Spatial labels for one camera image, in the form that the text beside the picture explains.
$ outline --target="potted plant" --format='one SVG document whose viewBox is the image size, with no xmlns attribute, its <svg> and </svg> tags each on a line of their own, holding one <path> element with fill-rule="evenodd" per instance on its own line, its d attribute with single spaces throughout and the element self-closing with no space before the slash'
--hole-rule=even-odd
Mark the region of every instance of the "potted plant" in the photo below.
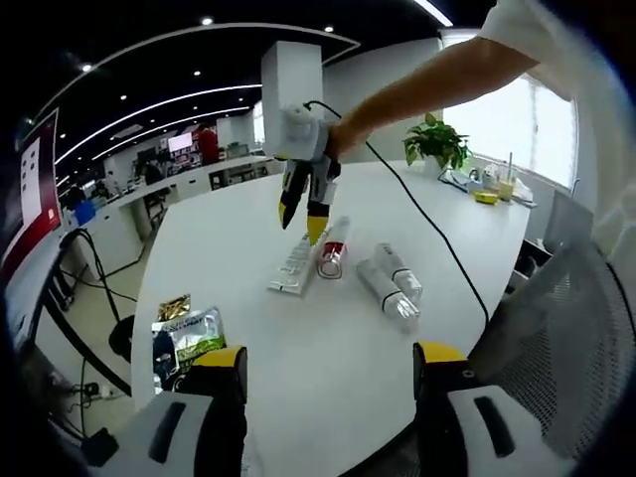
<svg viewBox="0 0 636 477">
<path fill-rule="evenodd" d="M 417 156 L 421 157 L 425 174 L 431 177 L 439 176 L 447 166 L 461 169 L 470 153 L 466 145 L 468 136 L 457 134 L 452 126 L 429 112 L 424 122 L 409 129 L 408 134 L 410 136 L 404 140 L 406 163 L 410 166 Z"/>
</svg>

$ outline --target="mesh chair back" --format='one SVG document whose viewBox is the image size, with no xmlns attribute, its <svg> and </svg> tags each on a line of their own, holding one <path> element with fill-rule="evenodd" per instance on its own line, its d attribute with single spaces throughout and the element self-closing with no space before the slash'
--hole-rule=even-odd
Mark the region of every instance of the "mesh chair back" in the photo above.
<svg viewBox="0 0 636 477">
<path fill-rule="evenodd" d="M 541 422 L 554 452 L 577 459 L 624 391 L 635 334 L 612 270 L 578 242 L 502 302 L 470 362 Z"/>
<path fill-rule="evenodd" d="M 544 247 L 554 253 L 563 245 L 589 239 L 593 215 L 571 196 L 555 190 Z"/>
</svg>

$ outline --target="floor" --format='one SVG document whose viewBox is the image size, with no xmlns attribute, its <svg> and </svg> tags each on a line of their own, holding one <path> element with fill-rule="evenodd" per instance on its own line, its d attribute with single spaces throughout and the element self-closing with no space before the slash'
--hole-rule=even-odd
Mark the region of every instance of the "floor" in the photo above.
<svg viewBox="0 0 636 477">
<path fill-rule="evenodd" d="M 149 240 L 137 263 L 108 276 L 109 288 L 136 299 L 151 248 L 152 240 Z M 133 301 L 116 295 L 114 301 L 121 318 L 134 314 L 136 305 Z M 108 345 L 108 336 L 115 325 L 115 318 L 103 289 L 78 283 L 75 301 L 66 316 L 71 326 L 92 351 L 124 381 L 130 383 L 130 365 L 116 356 Z M 88 363 L 85 364 L 84 383 L 98 383 L 113 389 L 113 385 Z M 99 399 L 94 400 L 90 405 L 84 404 L 83 433 L 85 435 L 93 435 L 103 427 L 110 432 L 117 431 L 134 414 L 132 397 L 124 395 L 117 389 L 114 391 L 118 396 L 114 399 Z M 70 400 L 67 408 L 71 408 L 68 413 L 69 421 L 81 429 L 79 398 Z"/>
</svg>

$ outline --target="computer monitor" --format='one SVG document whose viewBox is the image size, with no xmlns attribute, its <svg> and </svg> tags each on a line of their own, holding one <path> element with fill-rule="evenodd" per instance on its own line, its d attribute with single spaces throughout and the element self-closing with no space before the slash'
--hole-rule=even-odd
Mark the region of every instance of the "computer monitor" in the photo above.
<svg viewBox="0 0 636 477">
<path fill-rule="evenodd" d="M 36 308 L 60 253 L 62 219 L 54 166 L 57 119 L 55 110 L 2 166 L 5 223 L 0 231 L 0 273 L 16 349 L 33 339 Z"/>
<path fill-rule="evenodd" d="M 181 151 L 188 147 L 192 147 L 192 133 L 190 132 L 168 139 L 168 149 L 170 149 L 170 152 Z"/>
</svg>

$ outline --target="round table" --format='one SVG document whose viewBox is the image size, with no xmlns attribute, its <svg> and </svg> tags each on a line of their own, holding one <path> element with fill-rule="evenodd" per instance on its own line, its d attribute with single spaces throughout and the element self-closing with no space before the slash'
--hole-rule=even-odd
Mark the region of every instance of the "round table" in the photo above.
<svg viewBox="0 0 636 477">
<path fill-rule="evenodd" d="M 518 204 L 476 203 L 455 188 L 394 163 L 453 244 L 490 313 L 499 303 L 528 223 Z M 184 293 L 193 309 L 216 305 L 230 345 L 248 349 L 249 432 L 265 475 L 337 476 L 412 422 L 412 344 L 436 341 L 468 354 L 484 329 L 475 296 L 439 235 L 379 163 L 346 165 L 332 220 L 351 217 L 344 276 L 314 276 L 302 297 L 268 290 L 306 228 L 306 195 L 286 231 L 278 221 L 281 176 L 170 207 L 139 293 L 132 349 L 138 409 L 154 397 L 151 323 L 159 303 Z M 355 273 L 389 241 L 423 285 L 418 329 L 405 334 Z"/>
</svg>

